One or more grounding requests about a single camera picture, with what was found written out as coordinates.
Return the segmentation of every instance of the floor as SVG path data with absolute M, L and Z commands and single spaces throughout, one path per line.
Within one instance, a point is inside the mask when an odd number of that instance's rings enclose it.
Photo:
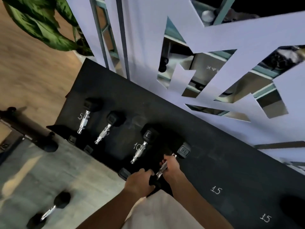
M 55 17 L 60 32 L 73 39 L 71 26 L 57 13 Z M 14 106 L 33 127 L 45 130 L 56 121 L 81 63 L 73 52 L 51 49 L 22 31 L 1 1 L 0 29 L 0 110 Z M 0 130 L 2 137 L 9 133 L 2 125 Z M 64 189 L 71 191 L 71 203 L 55 211 L 44 228 L 74 229 L 123 188 L 115 172 L 57 140 L 55 153 L 24 140 L 0 166 L 0 229 L 25 228 Z

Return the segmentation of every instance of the white handwritten number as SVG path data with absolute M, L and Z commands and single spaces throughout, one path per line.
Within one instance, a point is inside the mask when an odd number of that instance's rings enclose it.
M 220 194 L 220 190 L 222 190 L 222 188 L 218 188 L 218 192 L 215 192 L 214 189 L 216 188 L 216 186 L 214 186 L 211 191 L 214 192 L 215 194 Z
M 141 146 L 141 144 L 135 143 L 134 144 L 134 149 L 138 150 L 139 149 L 138 146 Z
M 264 220 L 266 223 L 269 223 L 270 218 L 272 218 L 272 217 L 269 216 L 269 215 L 267 215 L 267 216 L 265 217 L 265 215 L 266 215 L 266 214 L 264 214 L 260 219 Z
M 79 114 L 78 119 L 81 120 L 83 118 L 83 115 L 84 115 L 83 113 Z

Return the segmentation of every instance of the person's left hand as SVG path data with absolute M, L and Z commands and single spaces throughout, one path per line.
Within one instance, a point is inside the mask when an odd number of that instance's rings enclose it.
M 146 197 L 155 189 L 155 186 L 149 185 L 149 178 L 153 175 L 155 174 L 151 169 L 146 172 L 143 168 L 140 169 L 127 178 L 124 190 L 135 194 L 139 199 Z

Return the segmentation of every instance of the forearm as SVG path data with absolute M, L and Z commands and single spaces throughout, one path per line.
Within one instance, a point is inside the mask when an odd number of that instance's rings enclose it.
M 115 198 L 87 218 L 77 229 L 120 229 L 138 197 L 122 190 Z
M 179 172 L 169 181 L 174 198 L 202 225 L 205 229 L 232 229 L 231 224 L 194 188 Z

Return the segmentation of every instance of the gray floor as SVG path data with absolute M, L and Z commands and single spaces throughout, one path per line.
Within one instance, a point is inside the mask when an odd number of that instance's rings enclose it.
M 46 153 L 28 140 L 0 166 L 0 229 L 26 228 L 37 212 L 52 206 L 62 190 L 70 204 L 57 209 L 45 229 L 75 229 L 124 187 L 118 175 L 62 138 L 59 149 Z

